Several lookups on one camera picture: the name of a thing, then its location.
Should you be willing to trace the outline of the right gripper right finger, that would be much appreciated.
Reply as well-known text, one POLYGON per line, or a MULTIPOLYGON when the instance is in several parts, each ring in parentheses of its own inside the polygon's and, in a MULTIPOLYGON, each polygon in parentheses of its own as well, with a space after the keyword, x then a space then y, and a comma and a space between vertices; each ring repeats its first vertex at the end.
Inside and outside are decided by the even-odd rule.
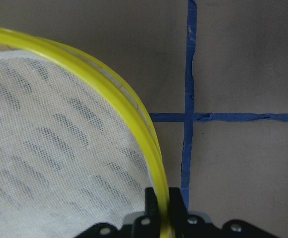
POLYGON ((169 220, 173 238, 184 237, 184 227, 186 224, 187 210, 177 187, 169 188, 169 220))

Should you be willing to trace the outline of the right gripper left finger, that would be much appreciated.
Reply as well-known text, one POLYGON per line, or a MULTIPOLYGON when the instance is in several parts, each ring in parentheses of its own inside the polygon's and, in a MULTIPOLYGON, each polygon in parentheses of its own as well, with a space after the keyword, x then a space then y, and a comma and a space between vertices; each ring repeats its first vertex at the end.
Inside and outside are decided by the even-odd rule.
POLYGON ((144 215, 147 217, 160 218, 159 205, 154 189, 147 187, 144 191, 144 215))

